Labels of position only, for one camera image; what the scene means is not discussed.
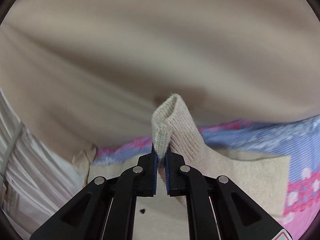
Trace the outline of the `beige curtain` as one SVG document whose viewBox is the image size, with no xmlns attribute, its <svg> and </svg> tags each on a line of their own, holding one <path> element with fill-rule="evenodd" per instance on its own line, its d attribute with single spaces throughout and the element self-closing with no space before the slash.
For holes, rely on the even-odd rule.
<svg viewBox="0 0 320 240">
<path fill-rule="evenodd" d="M 1 0 L 1 89 L 66 160 L 151 134 L 180 94 L 200 126 L 319 114 L 319 0 Z"/>
</svg>

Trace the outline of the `pink blue floral bedsheet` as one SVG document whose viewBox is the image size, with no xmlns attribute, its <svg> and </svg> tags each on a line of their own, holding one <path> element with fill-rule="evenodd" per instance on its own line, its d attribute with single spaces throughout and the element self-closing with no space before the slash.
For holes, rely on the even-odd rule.
<svg viewBox="0 0 320 240">
<path fill-rule="evenodd" d="M 234 150 L 290 158 L 284 211 L 276 220 L 293 239 L 306 235 L 319 213 L 319 117 L 287 124 L 234 121 L 199 130 L 204 143 L 220 152 Z"/>
</svg>

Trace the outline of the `cream knit sweater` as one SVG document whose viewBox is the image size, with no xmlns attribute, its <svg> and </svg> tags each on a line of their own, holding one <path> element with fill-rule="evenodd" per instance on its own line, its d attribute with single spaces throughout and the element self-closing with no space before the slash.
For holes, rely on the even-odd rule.
<svg viewBox="0 0 320 240">
<path fill-rule="evenodd" d="M 152 141 L 159 160 L 168 146 L 183 155 L 186 164 L 205 176 L 225 175 L 256 201 L 273 218 L 284 211 L 290 158 L 270 154 L 222 150 L 204 143 L 189 110 L 178 94 L 163 102 L 152 116 Z M 171 198 L 165 192 L 164 167 L 157 178 L 153 198 L 139 198 L 137 206 L 146 210 L 136 217 L 134 239 L 188 239 L 185 198 Z"/>
</svg>

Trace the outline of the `white pleated curtain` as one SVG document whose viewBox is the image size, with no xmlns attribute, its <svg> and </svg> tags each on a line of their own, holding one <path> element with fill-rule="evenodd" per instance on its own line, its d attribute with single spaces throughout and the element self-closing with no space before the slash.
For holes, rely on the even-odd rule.
<svg viewBox="0 0 320 240">
<path fill-rule="evenodd" d="M 1 208 L 23 239 L 82 189 L 72 164 L 40 142 L 1 95 Z"/>
</svg>

